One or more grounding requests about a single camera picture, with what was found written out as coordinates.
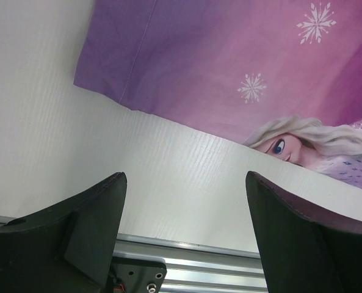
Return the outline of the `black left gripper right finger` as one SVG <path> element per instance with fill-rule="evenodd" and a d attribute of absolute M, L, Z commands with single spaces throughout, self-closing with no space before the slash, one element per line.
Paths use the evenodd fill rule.
<path fill-rule="evenodd" d="M 269 292 L 362 292 L 362 221 L 256 172 L 247 173 L 245 186 Z"/>

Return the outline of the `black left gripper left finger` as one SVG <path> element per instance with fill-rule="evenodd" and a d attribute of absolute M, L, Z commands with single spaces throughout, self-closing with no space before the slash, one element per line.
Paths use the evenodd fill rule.
<path fill-rule="evenodd" d="M 126 190 L 115 173 L 0 225 L 0 292 L 107 292 Z"/>

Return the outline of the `purple princess cloth placemat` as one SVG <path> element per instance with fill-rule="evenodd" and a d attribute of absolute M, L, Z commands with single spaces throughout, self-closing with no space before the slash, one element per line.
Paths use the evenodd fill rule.
<path fill-rule="evenodd" d="M 362 1 L 96 1 L 74 84 L 362 189 Z"/>

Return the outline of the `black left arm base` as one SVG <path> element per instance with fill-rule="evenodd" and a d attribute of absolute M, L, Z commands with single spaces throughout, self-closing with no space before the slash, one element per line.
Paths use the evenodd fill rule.
<path fill-rule="evenodd" d="M 108 293 L 158 293 L 167 274 L 164 263 L 114 256 L 106 287 Z"/>

